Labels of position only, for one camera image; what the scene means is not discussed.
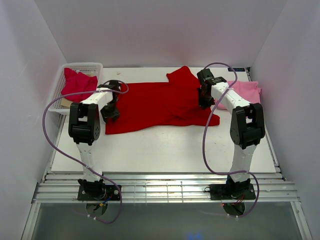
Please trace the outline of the red t shirt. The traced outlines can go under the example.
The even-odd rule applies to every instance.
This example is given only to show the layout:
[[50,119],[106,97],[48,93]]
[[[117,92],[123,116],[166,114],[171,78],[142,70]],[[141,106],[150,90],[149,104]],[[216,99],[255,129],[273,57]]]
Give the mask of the red t shirt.
[[210,115],[198,102],[199,80],[187,66],[167,73],[167,82],[128,84],[116,104],[120,116],[105,125],[105,134],[124,134],[155,126],[218,126],[220,117]]

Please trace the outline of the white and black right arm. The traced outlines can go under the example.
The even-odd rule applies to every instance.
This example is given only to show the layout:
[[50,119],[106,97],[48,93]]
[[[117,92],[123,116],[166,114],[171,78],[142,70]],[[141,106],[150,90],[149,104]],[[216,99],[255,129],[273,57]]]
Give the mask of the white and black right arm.
[[265,137],[263,107],[236,93],[223,77],[215,77],[206,68],[197,73],[200,83],[198,103],[206,109],[222,104],[231,114],[230,137],[234,143],[233,160],[224,184],[209,185],[211,200],[254,200],[256,194],[250,180],[253,153]]

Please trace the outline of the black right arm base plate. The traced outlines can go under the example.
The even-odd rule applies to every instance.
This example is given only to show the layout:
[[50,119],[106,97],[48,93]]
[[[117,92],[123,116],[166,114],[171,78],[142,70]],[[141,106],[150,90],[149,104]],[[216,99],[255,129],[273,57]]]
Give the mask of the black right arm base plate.
[[210,184],[208,186],[211,200],[255,200],[256,193],[253,184],[246,187],[231,189],[226,184]]

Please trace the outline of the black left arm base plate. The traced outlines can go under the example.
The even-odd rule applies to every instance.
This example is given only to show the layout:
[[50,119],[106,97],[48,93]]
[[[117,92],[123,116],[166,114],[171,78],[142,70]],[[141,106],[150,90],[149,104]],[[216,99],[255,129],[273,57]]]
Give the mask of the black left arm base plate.
[[106,185],[104,195],[98,197],[93,197],[89,193],[86,193],[84,188],[82,186],[78,189],[78,194],[76,199],[78,201],[105,201],[108,199],[110,201],[119,201],[120,200],[120,194],[117,188],[114,185]]

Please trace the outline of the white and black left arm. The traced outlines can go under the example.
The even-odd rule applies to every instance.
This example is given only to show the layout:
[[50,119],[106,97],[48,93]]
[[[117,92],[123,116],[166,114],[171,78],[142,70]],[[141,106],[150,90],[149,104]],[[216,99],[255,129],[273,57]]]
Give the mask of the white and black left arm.
[[108,80],[97,86],[98,92],[70,105],[68,134],[76,144],[84,164],[83,178],[78,183],[82,187],[81,192],[90,200],[105,201],[112,195],[101,177],[101,168],[93,160],[92,151],[101,134],[100,120],[115,122],[120,117],[116,104],[121,88],[118,80]]

